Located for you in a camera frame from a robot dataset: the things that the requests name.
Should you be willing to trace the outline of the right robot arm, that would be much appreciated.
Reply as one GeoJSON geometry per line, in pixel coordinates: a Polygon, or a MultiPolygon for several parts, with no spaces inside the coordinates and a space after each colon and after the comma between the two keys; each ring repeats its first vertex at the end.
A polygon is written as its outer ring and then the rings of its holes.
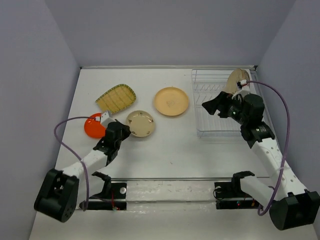
{"type": "Polygon", "coordinates": [[[259,215],[268,211],[278,230],[311,225],[320,208],[320,195],[309,191],[297,178],[281,153],[275,135],[263,121],[265,105],[256,94],[233,96],[220,92],[217,97],[202,103],[210,114],[231,118],[240,124],[242,138],[256,154],[273,186],[262,183],[251,171],[233,174],[230,190],[235,196],[251,196],[259,206],[259,215]]]}

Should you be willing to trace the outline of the beige bird-pattern plate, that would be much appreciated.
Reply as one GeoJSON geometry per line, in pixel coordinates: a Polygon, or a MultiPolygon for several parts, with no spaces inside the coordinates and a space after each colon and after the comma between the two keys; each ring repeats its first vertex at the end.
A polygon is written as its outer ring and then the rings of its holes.
{"type": "Polygon", "coordinates": [[[223,92],[235,94],[238,91],[238,82],[242,80],[250,81],[249,73],[241,68],[235,69],[228,77],[223,92]]]}

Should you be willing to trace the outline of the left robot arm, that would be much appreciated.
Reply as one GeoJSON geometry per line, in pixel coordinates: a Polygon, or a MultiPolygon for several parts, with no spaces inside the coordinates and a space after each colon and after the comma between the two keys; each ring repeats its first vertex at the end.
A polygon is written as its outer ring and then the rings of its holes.
{"type": "Polygon", "coordinates": [[[85,157],[63,169],[52,168],[46,173],[34,210],[64,223],[77,207],[86,211],[90,198],[111,196],[111,178],[101,171],[116,158],[122,142],[130,135],[128,125],[111,121],[104,136],[85,157]]]}

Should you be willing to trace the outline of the small cream calligraphy plate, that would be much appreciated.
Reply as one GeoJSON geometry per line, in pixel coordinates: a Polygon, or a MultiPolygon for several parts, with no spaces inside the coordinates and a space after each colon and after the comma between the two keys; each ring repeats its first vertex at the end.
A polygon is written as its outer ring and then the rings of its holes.
{"type": "Polygon", "coordinates": [[[145,138],[151,135],[156,128],[154,118],[146,111],[135,110],[131,112],[125,121],[134,137],[145,138]]]}

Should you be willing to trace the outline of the peach round plate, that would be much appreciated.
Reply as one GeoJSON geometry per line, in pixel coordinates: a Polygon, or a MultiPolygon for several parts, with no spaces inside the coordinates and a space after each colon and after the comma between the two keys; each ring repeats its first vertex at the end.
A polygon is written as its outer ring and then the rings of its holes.
{"type": "Polygon", "coordinates": [[[161,114],[175,117],[183,114],[188,109],[189,97],[180,88],[165,87],[155,94],[153,105],[161,114]]]}

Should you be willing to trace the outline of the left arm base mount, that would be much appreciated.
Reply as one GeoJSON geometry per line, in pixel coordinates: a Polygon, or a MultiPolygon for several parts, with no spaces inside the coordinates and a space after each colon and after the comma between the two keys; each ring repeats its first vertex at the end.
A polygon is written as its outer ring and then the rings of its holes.
{"type": "Polygon", "coordinates": [[[97,194],[91,194],[87,206],[86,201],[83,201],[79,204],[79,208],[88,211],[125,211],[127,182],[113,182],[110,176],[97,171],[92,176],[103,181],[102,189],[97,194]]]}

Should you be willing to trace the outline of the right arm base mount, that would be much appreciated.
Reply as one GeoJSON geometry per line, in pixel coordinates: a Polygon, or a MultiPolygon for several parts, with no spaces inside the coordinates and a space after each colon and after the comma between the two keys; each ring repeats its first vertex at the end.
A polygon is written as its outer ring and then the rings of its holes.
{"type": "Polygon", "coordinates": [[[235,191],[230,181],[215,182],[212,194],[216,200],[217,210],[257,209],[259,207],[259,202],[250,195],[235,191]]]}

